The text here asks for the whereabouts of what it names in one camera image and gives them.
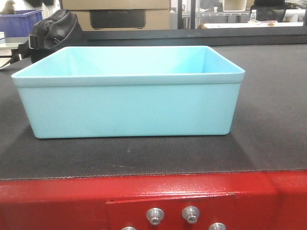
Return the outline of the black shoulder bag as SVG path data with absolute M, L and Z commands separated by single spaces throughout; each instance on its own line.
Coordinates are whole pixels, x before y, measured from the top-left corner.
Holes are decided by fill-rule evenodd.
M 75 13 L 60 9 L 51 16 L 37 22 L 28 36 L 28 40 L 18 45 L 12 57 L 1 68 L 17 61 L 19 56 L 30 57 L 35 63 L 48 55 L 77 41 L 82 36 L 82 28 Z

